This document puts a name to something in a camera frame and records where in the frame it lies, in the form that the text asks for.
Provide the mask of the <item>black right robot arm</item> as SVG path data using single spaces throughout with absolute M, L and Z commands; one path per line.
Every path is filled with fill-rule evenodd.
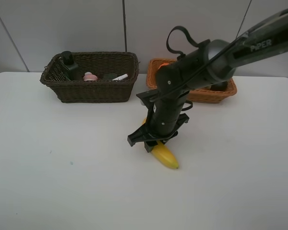
M 145 123 L 127 140 L 131 146 L 144 143 L 147 151 L 175 137 L 189 121 L 184 104 L 191 90 L 228 81 L 237 67 L 288 52 L 288 9 L 261 21 L 230 43 L 220 39 L 197 43 L 185 27 L 176 29 L 196 50 L 184 54 L 171 49 L 177 60 L 158 69 L 156 89 L 138 94 L 148 113 Z

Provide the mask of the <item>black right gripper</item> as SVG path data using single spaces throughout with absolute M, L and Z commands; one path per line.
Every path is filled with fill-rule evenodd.
M 185 92 L 176 98 L 163 98 L 153 102 L 159 96 L 158 90 L 149 90 L 136 95 L 141 103 L 148 109 L 146 121 L 132 134 L 128 135 L 127 141 L 130 146 L 138 142 L 144 143 L 147 152 L 151 152 L 158 145 L 158 140 L 166 144 L 170 139 L 178 135 L 178 129 L 188 123 L 189 117 L 182 113 L 190 107 L 183 108 L 189 104 L 188 93 Z

